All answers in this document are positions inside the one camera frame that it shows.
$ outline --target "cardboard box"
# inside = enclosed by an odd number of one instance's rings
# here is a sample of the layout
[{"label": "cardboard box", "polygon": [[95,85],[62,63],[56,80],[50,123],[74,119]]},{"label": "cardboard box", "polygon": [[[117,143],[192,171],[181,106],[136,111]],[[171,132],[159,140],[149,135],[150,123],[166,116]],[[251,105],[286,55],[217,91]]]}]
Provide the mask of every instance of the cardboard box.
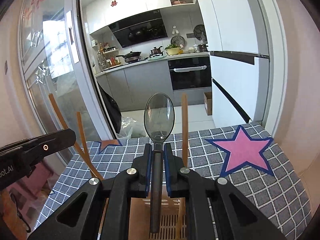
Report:
[{"label": "cardboard box", "polygon": [[212,115],[212,92],[204,93],[204,108],[207,115]]}]

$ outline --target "black range hood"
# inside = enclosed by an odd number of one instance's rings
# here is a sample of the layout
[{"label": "black range hood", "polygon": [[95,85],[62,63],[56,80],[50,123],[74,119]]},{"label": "black range hood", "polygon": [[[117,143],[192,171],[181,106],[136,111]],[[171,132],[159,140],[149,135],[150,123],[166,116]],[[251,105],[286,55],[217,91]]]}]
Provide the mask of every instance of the black range hood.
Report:
[{"label": "black range hood", "polygon": [[109,28],[123,48],[168,37],[160,10],[148,11],[122,19],[110,24]]}]

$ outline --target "checkered tablecloth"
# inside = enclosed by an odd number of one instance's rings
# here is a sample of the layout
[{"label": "checkered tablecloth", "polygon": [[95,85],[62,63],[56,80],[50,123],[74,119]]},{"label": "checkered tablecloth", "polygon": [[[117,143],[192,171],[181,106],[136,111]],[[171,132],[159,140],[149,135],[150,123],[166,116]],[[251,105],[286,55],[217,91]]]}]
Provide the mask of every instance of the checkered tablecloth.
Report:
[{"label": "checkered tablecloth", "polygon": [[[252,138],[270,137],[257,123],[244,124],[243,127]],[[205,139],[232,138],[236,128],[235,126],[190,132],[188,167],[203,177],[218,178],[226,153]],[[120,140],[120,142],[122,146],[108,146],[102,151],[100,143],[88,142],[92,163],[105,179],[130,168],[133,159],[143,155],[144,145],[152,143],[149,137]],[[166,142],[171,143],[173,154],[181,157],[182,134],[170,135]],[[245,166],[228,175],[226,179],[254,203],[288,239],[296,239],[311,220],[307,193],[277,143],[273,142],[263,155],[269,161],[275,177]],[[36,227],[90,178],[88,166],[78,154],[74,155],[53,188],[55,194],[50,195],[46,201]]]}]

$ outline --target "brown plastic basket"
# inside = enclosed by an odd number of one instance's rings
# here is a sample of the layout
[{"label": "brown plastic basket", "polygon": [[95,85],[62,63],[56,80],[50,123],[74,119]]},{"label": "brown plastic basket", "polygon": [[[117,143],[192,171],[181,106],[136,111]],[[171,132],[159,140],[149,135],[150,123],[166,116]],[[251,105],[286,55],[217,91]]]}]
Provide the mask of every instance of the brown plastic basket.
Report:
[{"label": "brown plastic basket", "polygon": [[166,187],[162,188],[162,205],[160,232],[149,233],[150,223],[150,196],[146,199],[132,198],[129,220],[129,240],[148,239],[187,239],[186,216],[183,216],[179,235],[176,232],[180,200],[169,198]]}]

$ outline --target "triangular cutout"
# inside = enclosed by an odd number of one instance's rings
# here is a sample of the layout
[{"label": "triangular cutout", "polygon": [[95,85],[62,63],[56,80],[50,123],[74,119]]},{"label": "triangular cutout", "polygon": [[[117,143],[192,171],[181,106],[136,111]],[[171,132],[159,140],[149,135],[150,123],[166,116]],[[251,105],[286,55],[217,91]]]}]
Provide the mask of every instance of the triangular cutout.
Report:
[{"label": "triangular cutout", "polygon": [[78,223],[87,196],[88,194],[86,192],[81,193],[64,211],[57,216],[57,221],[69,227],[75,227]]},{"label": "triangular cutout", "polygon": [[257,217],[241,202],[240,199],[238,199],[236,195],[230,194],[229,197],[236,212],[238,222],[242,227],[257,222]]}]

